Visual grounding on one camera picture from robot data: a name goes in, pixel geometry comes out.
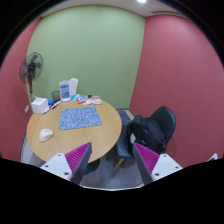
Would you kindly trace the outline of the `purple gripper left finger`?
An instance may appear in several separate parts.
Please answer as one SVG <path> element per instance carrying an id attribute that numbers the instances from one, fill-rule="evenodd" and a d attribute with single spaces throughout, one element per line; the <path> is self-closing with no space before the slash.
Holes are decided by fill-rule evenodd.
<path id="1" fill-rule="evenodd" d="M 57 153 L 41 169 L 79 185 L 91 153 L 92 144 L 86 143 L 67 154 Z"/>

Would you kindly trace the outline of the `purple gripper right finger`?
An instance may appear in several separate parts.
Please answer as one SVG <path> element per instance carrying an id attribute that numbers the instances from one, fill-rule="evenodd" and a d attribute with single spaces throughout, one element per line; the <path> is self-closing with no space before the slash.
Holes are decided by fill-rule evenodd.
<path id="1" fill-rule="evenodd" d="M 145 185 L 182 169 L 168 154 L 157 154 L 138 143 L 133 144 L 132 153 Z"/>

